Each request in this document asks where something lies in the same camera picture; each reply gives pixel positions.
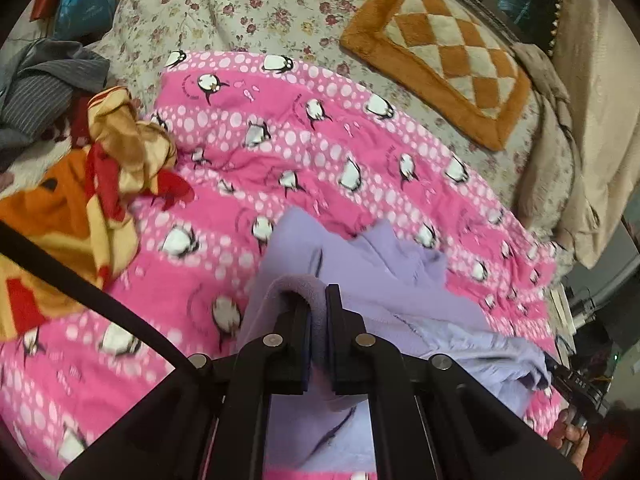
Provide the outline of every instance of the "human hand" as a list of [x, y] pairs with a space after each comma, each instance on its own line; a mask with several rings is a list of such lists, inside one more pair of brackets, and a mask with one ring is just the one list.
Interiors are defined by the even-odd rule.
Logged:
[[571, 462], [582, 471], [582, 462], [589, 449], [589, 433], [586, 429], [579, 430], [575, 426], [566, 422], [567, 410], [562, 410], [558, 415], [558, 420], [554, 424], [546, 441], [556, 449], [560, 449], [565, 440], [574, 443], [573, 453], [569, 457]]

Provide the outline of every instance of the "black strap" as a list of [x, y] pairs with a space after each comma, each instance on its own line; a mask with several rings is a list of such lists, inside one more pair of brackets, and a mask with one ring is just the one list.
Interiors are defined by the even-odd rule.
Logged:
[[36, 278], [49, 283], [71, 299], [121, 326], [158, 352], [176, 369], [186, 371], [200, 382], [196, 368], [158, 330], [2, 221], [0, 253]]

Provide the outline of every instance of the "pink penguin blanket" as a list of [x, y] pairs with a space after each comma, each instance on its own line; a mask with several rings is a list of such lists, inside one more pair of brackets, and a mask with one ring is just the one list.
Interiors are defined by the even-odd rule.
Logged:
[[[176, 50], [150, 115], [175, 137], [195, 199], [137, 198], [140, 251], [109, 292], [183, 353], [233, 350], [258, 263], [292, 205], [345, 238], [386, 218], [447, 255], [446, 287], [489, 325], [554, 350], [540, 244], [487, 184], [423, 126], [364, 86], [285, 56]], [[59, 472], [171, 370], [93, 312], [0, 350], [0, 415], [39, 466]], [[559, 396], [526, 421], [552, 427]]]

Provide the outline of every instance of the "black nose patch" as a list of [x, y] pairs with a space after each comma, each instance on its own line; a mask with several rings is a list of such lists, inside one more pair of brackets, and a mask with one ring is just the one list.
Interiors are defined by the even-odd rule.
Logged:
[[53, 192], [58, 187], [58, 180], [56, 178], [48, 178], [44, 182], [41, 182], [40, 185], [43, 188], [48, 189], [49, 191]]

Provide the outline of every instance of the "pinstripe fabric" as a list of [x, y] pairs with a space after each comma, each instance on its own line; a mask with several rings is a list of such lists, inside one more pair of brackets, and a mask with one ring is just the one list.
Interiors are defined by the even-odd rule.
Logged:
[[36, 40], [0, 75], [0, 172], [69, 107], [74, 89], [104, 89], [109, 61], [75, 41]]

